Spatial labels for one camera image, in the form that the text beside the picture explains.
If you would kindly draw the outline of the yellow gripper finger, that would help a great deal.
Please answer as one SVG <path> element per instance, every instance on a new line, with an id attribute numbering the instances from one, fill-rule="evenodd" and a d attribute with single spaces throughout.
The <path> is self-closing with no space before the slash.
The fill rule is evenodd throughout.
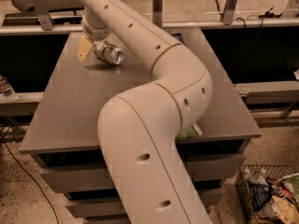
<path id="1" fill-rule="evenodd" d="M 87 36 L 83 36 L 78 44 L 78 59 L 84 62 L 92 49 L 93 42 Z"/>

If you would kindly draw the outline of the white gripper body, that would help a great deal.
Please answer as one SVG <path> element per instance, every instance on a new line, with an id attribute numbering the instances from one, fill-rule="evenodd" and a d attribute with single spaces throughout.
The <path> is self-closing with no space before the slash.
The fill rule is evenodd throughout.
<path id="1" fill-rule="evenodd" d="M 106 24 L 87 7 L 84 8 L 82 29 L 91 41 L 105 40 L 110 34 L 110 29 L 106 26 Z"/>

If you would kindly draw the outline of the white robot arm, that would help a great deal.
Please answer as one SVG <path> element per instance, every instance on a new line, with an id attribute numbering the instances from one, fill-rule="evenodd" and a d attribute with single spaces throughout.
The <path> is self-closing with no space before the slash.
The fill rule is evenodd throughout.
<path id="1" fill-rule="evenodd" d="M 98 118 L 100 148 L 131 223 L 212 224 L 175 146 L 211 102 L 209 72 L 121 0 L 80 1 L 154 77 L 111 98 Z"/>

